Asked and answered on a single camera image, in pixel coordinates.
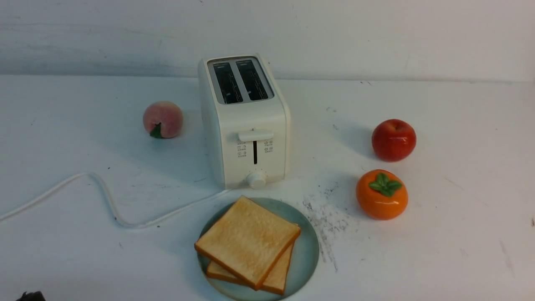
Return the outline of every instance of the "plate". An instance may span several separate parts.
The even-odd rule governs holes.
[[[290,269],[286,280],[286,290],[283,296],[272,294],[266,291],[255,291],[249,287],[242,285],[208,278],[206,276],[206,268],[210,260],[200,254],[198,255],[199,264],[201,265],[204,277],[208,282],[217,289],[221,294],[238,301],[277,301],[285,299],[297,291],[299,291],[312,277],[319,259],[319,241],[314,231],[314,227],[308,219],[294,207],[274,199],[268,198],[251,198],[252,201],[272,213],[282,217],[290,223],[296,223],[301,228],[301,234],[294,243],[294,250],[292,252],[292,260],[290,261]],[[229,204],[216,213],[206,223],[202,229],[201,236],[203,236],[233,205]]]

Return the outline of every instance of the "red apple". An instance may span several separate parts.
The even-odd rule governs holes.
[[[173,138],[183,124],[182,110],[170,101],[155,102],[143,114],[143,126],[154,138]]]
[[[399,119],[381,122],[371,135],[375,154],[383,161],[405,159],[416,146],[416,133],[412,126]]]

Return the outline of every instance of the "toast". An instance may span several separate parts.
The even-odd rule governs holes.
[[[264,283],[262,283],[261,290],[272,292],[278,295],[284,295],[286,290],[286,276],[290,269],[290,262],[292,260],[292,251],[294,244],[291,244],[282,254],[279,261],[275,264]],[[219,279],[227,282],[232,282],[240,285],[246,285],[243,280],[236,278],[234,275],[225,270],[222,266],[211,261],[208,264],[206,275],[210,278]]]
[[[195,250],[254,290],[301,233],[292,224],[241,196],[195,243]]]

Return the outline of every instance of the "toaster control knob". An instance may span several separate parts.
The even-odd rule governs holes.
[[[247,176],[247,183],[252,189],[260,189],[265,186],[266,178],[259,172],[253,172]]]

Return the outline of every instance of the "toaster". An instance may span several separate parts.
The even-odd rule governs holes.
[[[202,59],[201,114],[210,167],[225,189],[260,189],[289,171],[291,116],[259,55]]]

